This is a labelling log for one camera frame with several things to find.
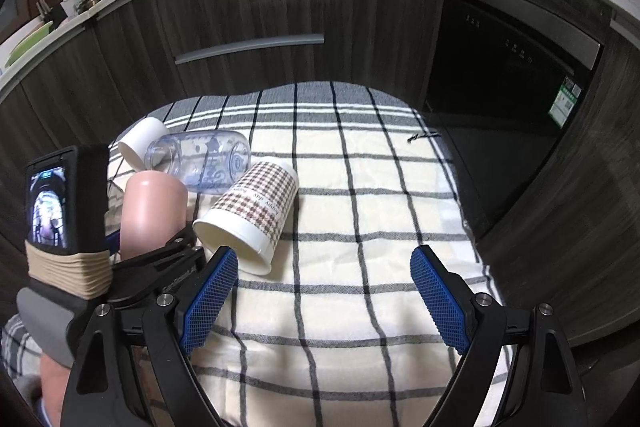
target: metal screw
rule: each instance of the metal screw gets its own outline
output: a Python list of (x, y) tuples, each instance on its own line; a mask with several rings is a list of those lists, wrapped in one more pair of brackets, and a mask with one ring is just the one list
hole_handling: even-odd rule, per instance
[(169, 304), (171, 304), (174, 301), (174, 296), (171, 295), (171, 293), (163, 293), (161, 296), (159, 296), (156, 299), (156, 304), (158, 306), (168, 306)]
[(540, 313), (542, 313), (543, 315), (546, 315), (547, 317), (553, 314), (554, 312), (554, 309), (546, 303), (538, 304), (538, 309)]
[(98, 315), (98, 317), (104, 317), (110, 310), (111, 306), (108, 304), (101, 304), (95, 309), (95, 314)]
[(494, 300), (492, 299), (491, 295), (487, 293), (477, 293), (476, 302), (481, 306), (490, 306), (491, 303), (494, 302)]

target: black clamp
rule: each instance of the black clamp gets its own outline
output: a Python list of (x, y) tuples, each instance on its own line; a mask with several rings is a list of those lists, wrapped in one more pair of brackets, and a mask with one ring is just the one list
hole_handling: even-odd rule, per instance
[(509, 345), (517, 348), (492, 425), (587, 426), (574, 357), (551, 306), (517, 310), (474, 294), (427, 246), (412, 254), (411, 272), (443, 340), (462, 356), (425, 427), (472, 427)]
[[(148, 404), (131, 346), (146, 346), (175, 427), (228, 427), (207, 399), (188, 356), (204, 345), (238, 260), (220, 248), (205, 263), (202, 248), (178, 238), (114, 267), (107, 302), (92, 314), (72, 368), (62, 427), (150, 427)], [(443, 340), (462, 356), (425, 427), (472, 427), (491, 386), (502, 346), (517, 346), (493, 425), (586, 427), (582, 386), (553, 310), (501, 306), (474, 294), (430, 247), (412, 254), (416, 287)]]

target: beige strap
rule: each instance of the beige strap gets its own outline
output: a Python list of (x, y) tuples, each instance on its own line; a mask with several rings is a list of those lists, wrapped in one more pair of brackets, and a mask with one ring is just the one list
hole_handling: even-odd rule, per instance
[(29, 276), (85, 300), (103, 295), (109, 289), (113, 272), (109, 251), (54, 255), (24, 242)]

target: person's hand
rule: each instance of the person's hand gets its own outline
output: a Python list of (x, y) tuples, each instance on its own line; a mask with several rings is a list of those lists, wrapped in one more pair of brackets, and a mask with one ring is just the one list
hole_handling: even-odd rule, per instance
[(62, 402), (65, 399), (66, 383), (71, 370), (60, 365), (44, 353), (40, 357), (40, 380), (42, 380), (42, 400), (53, 427), (60, 427)]

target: paper cup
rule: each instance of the paper cup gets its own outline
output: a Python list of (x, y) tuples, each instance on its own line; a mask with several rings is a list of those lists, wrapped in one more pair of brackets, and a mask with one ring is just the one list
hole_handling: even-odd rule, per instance
[(193, 222), (193, 231), (210, 251), (232, 248), (241, 270), (267, 275), (299, 187), (298, 175), (285, 161), (262, 158)]
[(118, 151), (131, 168), (140, 172), (145, 170), (146, 149), (153, 140), (169, 133), (167, 127), (158, 118), (148, 117), (140, 120), (122, 140), (118, 142)]

